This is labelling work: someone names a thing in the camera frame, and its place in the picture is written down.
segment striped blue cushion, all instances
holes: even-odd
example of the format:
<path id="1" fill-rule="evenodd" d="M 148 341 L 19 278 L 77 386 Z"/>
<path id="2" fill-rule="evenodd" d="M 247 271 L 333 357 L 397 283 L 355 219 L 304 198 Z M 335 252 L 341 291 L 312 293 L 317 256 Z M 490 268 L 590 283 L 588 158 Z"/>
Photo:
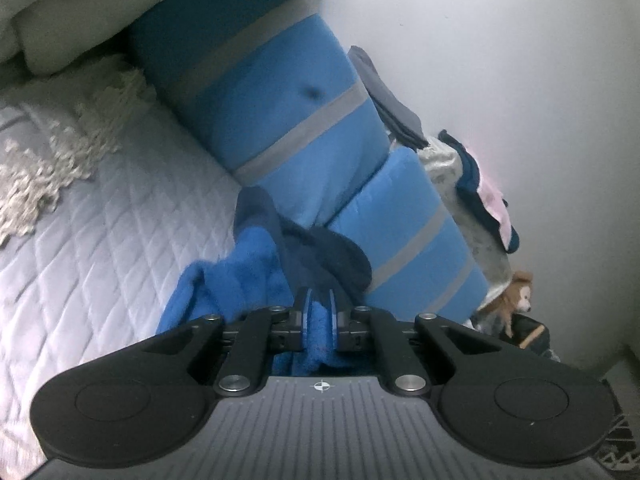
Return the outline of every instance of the striped blue cushion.
<path id="1" fill-rule="evenodd" d="M 303 226 L 329 221 L 388 155 L 364 86 L 304 0 L 165 0 L 131 37 L 200 142 Z"/>
<path id="2" fill-rule="evenodd" d="M 417 155 L 395 150 L 329 227 L 356 242 L 373 268 L 366 301 L 397 319 L 433 312 L 469 318 L 487 282 Z"/>

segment silver bolt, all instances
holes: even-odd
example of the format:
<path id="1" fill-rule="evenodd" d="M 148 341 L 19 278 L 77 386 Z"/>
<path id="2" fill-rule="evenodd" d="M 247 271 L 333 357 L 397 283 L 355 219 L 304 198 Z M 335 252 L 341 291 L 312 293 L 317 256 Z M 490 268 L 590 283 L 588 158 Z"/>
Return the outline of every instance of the silver bolt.
<path id="1" fill-rule="evenodd" d="M 241 392 L 251 386 L 244 375 L 228 375 L 220 379 L 218 386 L 227 392 Z"/>
<path id="2" fill-rule="evenodd" d="M 426 385 L 427 381 L 417 375 L 401 375 L 396 379 L 396 386 L 404 392 L 416 392 Z"/>

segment gray stripe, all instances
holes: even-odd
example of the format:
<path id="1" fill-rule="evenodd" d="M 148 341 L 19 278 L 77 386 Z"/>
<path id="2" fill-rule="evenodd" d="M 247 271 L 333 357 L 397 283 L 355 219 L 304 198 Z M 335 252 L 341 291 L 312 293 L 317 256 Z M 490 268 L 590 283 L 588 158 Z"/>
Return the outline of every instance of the gray stripe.
<path id="1" fill-rule="evenodd" d="M 283 162 L 306 148 L 313 140 L 357 110 L 369 97 L 358 79 L 333 101 L 318 108 L 304 121 L 289 130 L 266 150 L 234 171 L 234 177 L 248 186 L 267 176 Z"/>
<path id="2" fill-rule="evenodd" d="M 465 265 L 464 267 L 462 267 L 462 269 L 460 269 L 460 272 L 456 276 L 456 279 L 449 283 L 449 286 L 425 309 L 425 312 L 436 314 L 437 311 L 439 311 L 443 306 L 449 303 L 451 298 L 453 298 L 456 295 L 457 291 L 460 290 L 460 287 L 465 284 L 466 279 L 471 274 L 471 271 L 474 270 L 475 266 L 476 261 L 470 254 L 466 258 Z"/>
<path id="3" fill-rule="evenodd" d="M 213 49 L 166 90 L 172 104 L 188 101 L 256 48 L 314 14 L 305 0 L 289 0 Z"/>
<path id="4" fill-rule="evenodd" d="M 448 215 L 449 212 L 441 202 L 436 212 L 429 218 L 429 221 L 424 227 L 418 231 L 418 234 L 411 238 L 407 245 L 400 249 L 393 258 L 373 271 L 373 278 L 367 289 L 367 294 L 376 290 L 380 285 L 385 283 L 386 280 L 402 270 L 406 264 L 420 254 L 440 232 L 440 228 Z"/>

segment gray gripper base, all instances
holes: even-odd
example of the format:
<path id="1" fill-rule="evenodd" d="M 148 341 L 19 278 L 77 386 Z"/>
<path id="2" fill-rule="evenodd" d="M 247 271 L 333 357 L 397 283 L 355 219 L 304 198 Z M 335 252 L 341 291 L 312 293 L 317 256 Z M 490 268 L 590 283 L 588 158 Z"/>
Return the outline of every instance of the gray gripper base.
<path id="1" fill-rule="evenodd" d="M 385 392 L 376 378 L 269 378 L 226 399 L 191 441 L 119 470 L 51 460 L 33 480 L 605 480 L 586 458 L 517 468 L 477 455 L 440 426 L 429 405 Z"/>

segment brown plush dog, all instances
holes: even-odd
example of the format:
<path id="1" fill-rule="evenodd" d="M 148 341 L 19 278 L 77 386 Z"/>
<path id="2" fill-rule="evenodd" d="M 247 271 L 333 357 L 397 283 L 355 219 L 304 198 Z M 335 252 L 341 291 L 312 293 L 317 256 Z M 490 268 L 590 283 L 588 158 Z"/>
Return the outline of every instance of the brown plush dog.
<path id="1" fill-rule="evenodd" d="M 504 321 L 504 333 L 513 338 L 511 329 L 511 316 L 514 312 L 529 312 L 531 310 L 531 283 L 533 274 L 517 270 L 513 273 L 513 279 L 504 292 L 491 303 L 484 306 L 480 312 L 489 314 L 497 312 Z"/>

